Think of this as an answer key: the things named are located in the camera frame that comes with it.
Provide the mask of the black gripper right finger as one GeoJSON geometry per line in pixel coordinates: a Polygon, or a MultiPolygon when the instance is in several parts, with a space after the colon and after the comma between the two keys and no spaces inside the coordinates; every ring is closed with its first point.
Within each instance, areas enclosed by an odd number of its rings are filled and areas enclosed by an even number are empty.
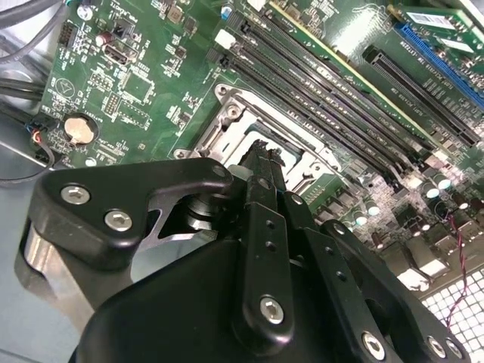
{"type": "Polygon", "coordinates": [[[306,267],[335,362],[469,362],[462,343],[341,222],[317,226],[285,188],[279,152],[270,166],[287,219],[290,255],[306,267]]]}

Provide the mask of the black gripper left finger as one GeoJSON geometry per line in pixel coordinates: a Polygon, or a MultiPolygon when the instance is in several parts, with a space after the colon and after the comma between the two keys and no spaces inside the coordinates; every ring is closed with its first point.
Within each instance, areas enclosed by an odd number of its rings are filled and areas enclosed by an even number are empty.
{"type": "Polygon", "coordinates": [[[112,296],[211,243],[238,247],[234,335],[277,355],[295,331],[285,218],[265,142],[225,169],[209,158],[72,169],[34,188],[22,248],[88,319],[112,296]]]}

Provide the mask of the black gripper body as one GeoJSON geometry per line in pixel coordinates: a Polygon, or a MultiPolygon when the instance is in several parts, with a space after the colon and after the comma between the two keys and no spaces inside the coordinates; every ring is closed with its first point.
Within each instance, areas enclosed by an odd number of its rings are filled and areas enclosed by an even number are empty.
{"type": "MultiPolygon", "coordinates": [[[[74,362],[256,362],[231,326],[238,245],[211,243],[107,300],[85,327],[74,362]]],[[[349,362],[309,271],[290,265],[293,339],[273,362],[349,362]]]]}

